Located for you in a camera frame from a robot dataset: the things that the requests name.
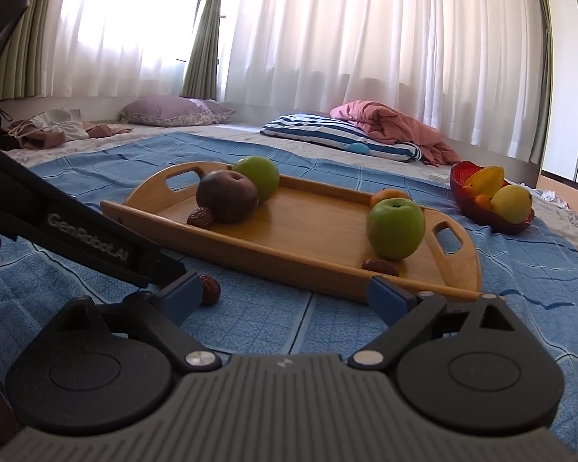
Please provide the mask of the red date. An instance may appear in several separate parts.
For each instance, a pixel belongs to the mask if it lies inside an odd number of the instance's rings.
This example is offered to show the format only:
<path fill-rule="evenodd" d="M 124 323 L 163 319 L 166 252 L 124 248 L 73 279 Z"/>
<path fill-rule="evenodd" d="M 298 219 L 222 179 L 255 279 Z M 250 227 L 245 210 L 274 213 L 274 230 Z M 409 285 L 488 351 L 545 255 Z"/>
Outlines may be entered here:
<path fill-rule="evenodd" d="M 199 206 L 199 208 L 193 210 L 187 219 L 187 224 L 203 229 L 209 229 L 214 222 L 213 211 L 205 206 Z"/>
<path fill-rule="evenodd" d="M 200 274 L 199 278 L 202 285 L 201 306 L 214 306 L 220 299 L 220 284 L 209 275 Z"/>
<path fill-rule="evenodd" d="M 373 259 L 373 258 L 366 259 L 361 264 L 361 268 L 368 271 L 378 272 L 386 275 L 392 276 L 400 275 L 400 269 L 398 268 L 398 266 L 389 260 Z"/>

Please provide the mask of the green apple at front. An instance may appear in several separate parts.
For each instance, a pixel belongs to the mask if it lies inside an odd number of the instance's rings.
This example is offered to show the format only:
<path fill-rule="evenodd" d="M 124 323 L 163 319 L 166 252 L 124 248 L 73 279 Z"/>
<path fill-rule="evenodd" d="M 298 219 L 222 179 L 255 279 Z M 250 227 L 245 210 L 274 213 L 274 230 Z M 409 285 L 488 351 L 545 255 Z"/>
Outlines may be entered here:
<path fill-rule="evenodd" d="M 411 256 L 425 236 L 421 206 L 407 198 L 387 198 L 375 204 L 366 218 L 366 236 L 377 256 L 400 261 Z"/>

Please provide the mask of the green apple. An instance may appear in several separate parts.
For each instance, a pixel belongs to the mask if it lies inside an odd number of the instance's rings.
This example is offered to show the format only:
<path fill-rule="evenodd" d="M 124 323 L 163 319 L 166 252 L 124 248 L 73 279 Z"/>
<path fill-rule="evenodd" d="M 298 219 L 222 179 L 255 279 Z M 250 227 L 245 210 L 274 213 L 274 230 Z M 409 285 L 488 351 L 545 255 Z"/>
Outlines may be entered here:
<path fill-rule="evenodd" d="M 280 183 L 280 172 L 273 161 L 263 156 L 246 156 L 233 165 L 236 171 L 252 181 L 263 204 L 276 192 Z"/>
<path fill-rule="evenodd" d="M 411 256 L 425 236 L 421 206 L 407 198 L 387 198 L 375 204 L 366 218 L 366 236 L 377 256 L 400 261 Z"/>

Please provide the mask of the wooden serving tray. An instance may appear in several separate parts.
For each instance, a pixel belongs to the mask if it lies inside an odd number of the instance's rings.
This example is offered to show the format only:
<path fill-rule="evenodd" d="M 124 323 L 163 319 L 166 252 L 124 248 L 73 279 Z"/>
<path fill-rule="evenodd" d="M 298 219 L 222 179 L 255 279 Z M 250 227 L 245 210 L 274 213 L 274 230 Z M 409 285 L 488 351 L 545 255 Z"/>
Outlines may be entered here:
<path fill-rule="evenodd" d="M 218 162 L 168 167 L 147 178 L 124 201 L 104 200 L 102 213 L 167 249 L 316 293 L 364 301 L 374 257 L 367 241 L 367 193 L 284 175 L 267 203 L 236 224 L 197 228 L 195 185 L 172 190 L 167 181 L 225 169 Z"/>

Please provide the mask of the large orange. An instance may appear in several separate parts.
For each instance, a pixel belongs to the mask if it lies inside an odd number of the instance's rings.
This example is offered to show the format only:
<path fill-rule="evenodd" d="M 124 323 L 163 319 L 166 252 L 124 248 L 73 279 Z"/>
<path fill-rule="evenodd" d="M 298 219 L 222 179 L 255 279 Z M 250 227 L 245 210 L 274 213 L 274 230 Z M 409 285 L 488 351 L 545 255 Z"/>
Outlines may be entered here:
<path fill-rule="evenodd" d="M 403 198 L 410 200 L 410 196 L 404 191 L 386 188 L 378 191 L 377 193 L 371 194 L 370 207 L 373 208 L 380 201 L 392 198 Z"/>

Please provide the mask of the red fruit bowl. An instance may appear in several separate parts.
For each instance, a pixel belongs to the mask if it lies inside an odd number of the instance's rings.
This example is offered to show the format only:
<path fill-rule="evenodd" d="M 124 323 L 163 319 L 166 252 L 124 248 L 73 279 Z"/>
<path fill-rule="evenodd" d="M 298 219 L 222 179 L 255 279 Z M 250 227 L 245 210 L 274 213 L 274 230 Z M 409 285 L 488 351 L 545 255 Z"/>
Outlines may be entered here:
<path fill-rule="evenodd" d="M 453 199 L 461 214 L 478 225 L 487 225 L 495 233 L 518 235 L 525 231 L 534 220 L 534 210 L 529 209 L 526 217 L 520 222 L 509 222 L 505 217 L 493 210 L 492 194 L 496 193 L 509 182 L 504 178 L 504 170 L 498 167 L 500 176 L 495 176 L 494 167 L 481 167 L 470 161 L 455 164 L 450 172 L 450 186 Z M 489 183 L 482 189 L 477 189 L 473 176 L 489 177 Z"/>

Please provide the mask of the green drape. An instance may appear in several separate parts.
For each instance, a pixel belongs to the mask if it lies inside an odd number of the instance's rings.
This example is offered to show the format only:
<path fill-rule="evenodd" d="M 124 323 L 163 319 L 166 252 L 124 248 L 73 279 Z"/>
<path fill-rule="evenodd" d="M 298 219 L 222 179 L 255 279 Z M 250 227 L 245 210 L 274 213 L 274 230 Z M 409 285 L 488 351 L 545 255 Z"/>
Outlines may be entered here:
<path fill-rule="evenodd" d="M 196 32 L 180 95 L 216 99 L 221 0 L 199 0 Z"/>
<path fill-rule="evenodd" d="M 47 94 L 63 0 L 29 0 L 0 60 L 0 100 Z"/>
<path fill-rule="evenodd" d="M 532 164 L 542 166 L 547 141 L 548 123 L 550 118 L 551 95 L 552 95 L 552 32 L 551 16 L 548 0 L 539 0 L 542 18 L 542 63 L 541 79 L 539 88 L 539 110 L 537 117 L 537 129 L 534 134 L 534 142 L 531 145 L 529 161 Z"/>

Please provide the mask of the dark purple apple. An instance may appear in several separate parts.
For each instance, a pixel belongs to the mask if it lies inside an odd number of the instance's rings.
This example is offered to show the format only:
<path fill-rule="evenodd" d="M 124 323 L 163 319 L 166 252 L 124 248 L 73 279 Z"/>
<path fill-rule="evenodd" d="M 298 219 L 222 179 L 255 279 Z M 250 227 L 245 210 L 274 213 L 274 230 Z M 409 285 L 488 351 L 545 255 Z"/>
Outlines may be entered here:
<path fill-rule="evenodd" d="M 200 179 L 196 201 L 201 208 L 209 209 L 217 222 L 237 223 L 258 206 L 259 193 L 245 175 L 216 170 Z"/>

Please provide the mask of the yellow pear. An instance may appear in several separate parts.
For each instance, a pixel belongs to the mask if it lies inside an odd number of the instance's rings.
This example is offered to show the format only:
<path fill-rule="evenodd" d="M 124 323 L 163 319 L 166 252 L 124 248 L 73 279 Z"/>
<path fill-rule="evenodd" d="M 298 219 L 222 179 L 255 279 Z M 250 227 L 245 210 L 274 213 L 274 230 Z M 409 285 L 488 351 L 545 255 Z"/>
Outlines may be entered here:
<path fill-rule="evenodd" d="M 522 186 L 507 185 L 491 198 L 492 210 L 509 223 L 521 223 L 533 207 L 533 196 Z"/>

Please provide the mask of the green apple at back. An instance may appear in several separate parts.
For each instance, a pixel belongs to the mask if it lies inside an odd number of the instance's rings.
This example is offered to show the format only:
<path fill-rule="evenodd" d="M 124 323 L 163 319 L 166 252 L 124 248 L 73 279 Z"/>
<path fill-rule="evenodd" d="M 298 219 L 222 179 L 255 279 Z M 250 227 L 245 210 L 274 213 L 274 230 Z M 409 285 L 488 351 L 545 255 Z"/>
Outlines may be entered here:
<path fill-rule="evenodd" d="M 252 181 L 263 204 L 276 192 L 280 183 L 280 172 L 273 161 L 263 156 L 246 156 L 233 165 L 236 171 Z"/>

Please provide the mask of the white crumpled cloth right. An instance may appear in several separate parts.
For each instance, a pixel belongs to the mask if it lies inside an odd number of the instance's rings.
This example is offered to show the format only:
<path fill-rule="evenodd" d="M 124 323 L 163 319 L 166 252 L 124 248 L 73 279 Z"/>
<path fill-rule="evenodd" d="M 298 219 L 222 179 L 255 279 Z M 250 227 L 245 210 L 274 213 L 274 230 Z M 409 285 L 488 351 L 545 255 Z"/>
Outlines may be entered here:
<path fill-rule="evenodd" d="M 533 194 L 534 197 L 545 201 L 545 203 L 553 203 L 560 208 L 568 208 L 568 203 L 552 190 L 531 189 L 530 193 Z"/>

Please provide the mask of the purple pillow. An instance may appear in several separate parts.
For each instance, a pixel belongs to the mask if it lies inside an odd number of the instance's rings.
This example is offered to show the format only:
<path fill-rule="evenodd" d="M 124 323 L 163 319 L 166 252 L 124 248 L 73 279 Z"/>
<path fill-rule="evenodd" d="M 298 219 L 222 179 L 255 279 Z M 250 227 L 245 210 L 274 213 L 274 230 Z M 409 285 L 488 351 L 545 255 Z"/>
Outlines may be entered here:
<path fill-rule="evenodd" d="M 119 121 L 158 127 L 201 126 L 224 123 L 234 110 L 211 99 L 148 96 L 129 103 Z"/>

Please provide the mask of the pink crumpled quilt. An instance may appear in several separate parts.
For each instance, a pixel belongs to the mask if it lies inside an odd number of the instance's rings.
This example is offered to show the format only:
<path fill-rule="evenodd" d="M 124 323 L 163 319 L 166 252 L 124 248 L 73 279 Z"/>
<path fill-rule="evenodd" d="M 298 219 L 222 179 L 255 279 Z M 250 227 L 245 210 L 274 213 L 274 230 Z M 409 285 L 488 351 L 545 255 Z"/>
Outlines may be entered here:
<path fill-rule="evenodd" d="M 458 153 L 439 131 L 386 104 L 369 100 L 351 101 L 333 107 L 330 116 L 356 125 L 380 143 L 417 145 L 426 164 L 452 166 L 460 162 Z"/>

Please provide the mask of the green drape right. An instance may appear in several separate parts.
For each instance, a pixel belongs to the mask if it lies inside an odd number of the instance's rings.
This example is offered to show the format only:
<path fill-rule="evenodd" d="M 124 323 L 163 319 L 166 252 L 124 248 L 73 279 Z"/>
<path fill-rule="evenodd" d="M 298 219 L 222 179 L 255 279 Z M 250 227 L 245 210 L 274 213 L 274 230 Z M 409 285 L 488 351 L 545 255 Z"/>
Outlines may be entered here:
<path fill-rule="evenodd" d="M 537 129 L 534 134 L 534 142 L 531 145 L 529 161 L 532 164 L 542 166 L 547 141 L 548 123 L 550 118 L 551 95 L 552 95 L 552 32 L 551 16 L 548 0 L 539 0 L 542 18 L 542 63 L 541 79 L 539 88 L 539 110 L 537 117 Z"/>

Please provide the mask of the white sheer curtain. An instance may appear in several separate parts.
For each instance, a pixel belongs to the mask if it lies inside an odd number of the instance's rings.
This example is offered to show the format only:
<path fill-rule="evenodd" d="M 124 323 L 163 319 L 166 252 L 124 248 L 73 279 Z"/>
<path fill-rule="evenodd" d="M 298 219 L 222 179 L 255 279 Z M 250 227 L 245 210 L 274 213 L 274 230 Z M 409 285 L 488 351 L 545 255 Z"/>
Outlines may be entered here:
<path fill-rule="evenodd" d="M 177 94 L 199 0 L 63 0 L 46 96 Z M 278 112 L 386 103 L 529 161 L 539 0 L 221 0 L 217 96 Z"/>

